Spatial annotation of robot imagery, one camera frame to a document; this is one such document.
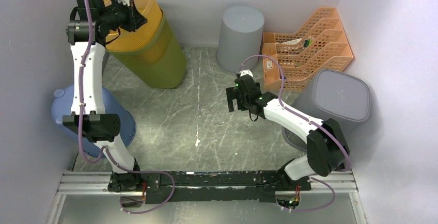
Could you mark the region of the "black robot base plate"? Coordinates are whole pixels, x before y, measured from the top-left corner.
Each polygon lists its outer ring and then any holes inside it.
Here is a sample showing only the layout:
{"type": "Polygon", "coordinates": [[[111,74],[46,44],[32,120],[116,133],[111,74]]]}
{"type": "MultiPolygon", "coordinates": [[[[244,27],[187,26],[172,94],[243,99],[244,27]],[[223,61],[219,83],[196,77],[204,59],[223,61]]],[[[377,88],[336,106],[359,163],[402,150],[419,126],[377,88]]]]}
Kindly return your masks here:
{"type": "Polygon", "coordinates": [[[165,171],[113,173],[106,190],[163,202],[258,200],[274,203],[279,192],[309,191],[309,177],[290,179],[283,170],[165,171]]]}

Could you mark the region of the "light grey plastic bin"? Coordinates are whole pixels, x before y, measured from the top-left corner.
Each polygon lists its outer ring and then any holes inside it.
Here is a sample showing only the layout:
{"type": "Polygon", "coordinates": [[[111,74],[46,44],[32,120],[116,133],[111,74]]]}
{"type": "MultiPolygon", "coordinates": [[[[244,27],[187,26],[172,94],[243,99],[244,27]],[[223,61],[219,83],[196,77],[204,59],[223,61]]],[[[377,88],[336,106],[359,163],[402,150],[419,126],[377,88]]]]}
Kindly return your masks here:
{"type": "Polygon", "coordinates": [[[264,15],[250,6],[232,6],[222,16],[216,62],[226,72],[240,71],[242,62],[261,51],[264,15]]]}

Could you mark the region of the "dark grey mesh bin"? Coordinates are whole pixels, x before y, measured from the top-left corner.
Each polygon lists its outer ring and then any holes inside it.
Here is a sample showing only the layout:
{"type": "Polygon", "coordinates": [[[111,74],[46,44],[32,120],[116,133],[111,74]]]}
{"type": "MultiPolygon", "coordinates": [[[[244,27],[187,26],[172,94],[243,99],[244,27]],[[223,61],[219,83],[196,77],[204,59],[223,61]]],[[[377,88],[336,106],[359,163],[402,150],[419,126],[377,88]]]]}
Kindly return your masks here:
{"type": "Polygon", "coordinates": [[[354,131],[370,115],[371,91],[360,78],[325,69],[316,74],[290,106],[321,120],[336,120],[351,146],[354,131]]]}

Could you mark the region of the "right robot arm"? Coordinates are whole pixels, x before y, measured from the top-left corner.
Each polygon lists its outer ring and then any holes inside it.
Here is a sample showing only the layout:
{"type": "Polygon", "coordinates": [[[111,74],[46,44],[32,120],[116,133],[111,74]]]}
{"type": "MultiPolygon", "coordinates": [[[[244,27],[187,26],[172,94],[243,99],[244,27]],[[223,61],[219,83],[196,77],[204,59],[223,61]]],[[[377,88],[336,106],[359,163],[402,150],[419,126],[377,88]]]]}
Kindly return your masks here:
{"type": "Polygon", "coordinates": [[[339,123],[329,118],[309,116],[287,104],[279,96],[262,93],[251,74],[238,74],[232,87],[226,88],[228,110],[248,111],[256,118],[275,122],[306,143],[306,155],[284,164],[279,170],[279,184],[293,189],[299,179],[318,175],[326,177],[347,163],[349,148],[339,123]]]}

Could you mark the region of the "olive green mesh bin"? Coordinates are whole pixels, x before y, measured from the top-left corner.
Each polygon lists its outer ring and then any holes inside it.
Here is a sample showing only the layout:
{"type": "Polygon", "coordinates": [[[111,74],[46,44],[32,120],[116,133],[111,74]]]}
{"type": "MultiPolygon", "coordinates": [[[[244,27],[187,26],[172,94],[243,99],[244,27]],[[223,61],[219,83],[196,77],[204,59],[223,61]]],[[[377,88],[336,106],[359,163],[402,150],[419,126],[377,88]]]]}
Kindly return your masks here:
{"type": "Polygon", "coordinates": [[[173,89],[183,80],[187,59],[165,14],[152,40],[131,52],[107,50],[151,88],[173,89]]]}

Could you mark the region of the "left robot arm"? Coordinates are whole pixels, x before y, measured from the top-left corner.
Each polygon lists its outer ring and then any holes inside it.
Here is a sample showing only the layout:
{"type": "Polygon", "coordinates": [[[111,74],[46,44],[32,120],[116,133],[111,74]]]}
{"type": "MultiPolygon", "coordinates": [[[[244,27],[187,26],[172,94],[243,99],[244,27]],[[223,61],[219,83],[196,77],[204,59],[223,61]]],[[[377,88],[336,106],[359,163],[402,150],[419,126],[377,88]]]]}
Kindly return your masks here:
{"type": "Polygon", "coordinates": [[[120,193],[143,189],[146,183],[136,159],[122,141],[121,119],[107,113],[103,101],[102,65],[107,35],[134,32],[147,23],[134,0],[76,0],[66,34],[74,62],[74,92],[70,112],[62,124],[98,149],[97,159],[108,156],[112,174],[107,189],[120,193]]]}

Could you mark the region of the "yellow mesh bin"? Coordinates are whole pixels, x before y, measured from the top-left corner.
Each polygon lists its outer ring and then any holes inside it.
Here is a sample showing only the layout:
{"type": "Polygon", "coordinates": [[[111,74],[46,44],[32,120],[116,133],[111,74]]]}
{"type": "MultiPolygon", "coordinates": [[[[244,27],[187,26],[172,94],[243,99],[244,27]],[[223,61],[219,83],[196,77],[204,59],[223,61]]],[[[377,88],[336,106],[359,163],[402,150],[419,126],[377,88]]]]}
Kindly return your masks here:
{"type": "Polygon", "coordinates": [[[135,32],[121,29],[121,33],[111,31],[107,37],[106,49],[110,52],[133,52],[146,46],[157,32],[163,16],[157,0],[134,0],[134,4],[140,14],[147,19],[135,32]]]}

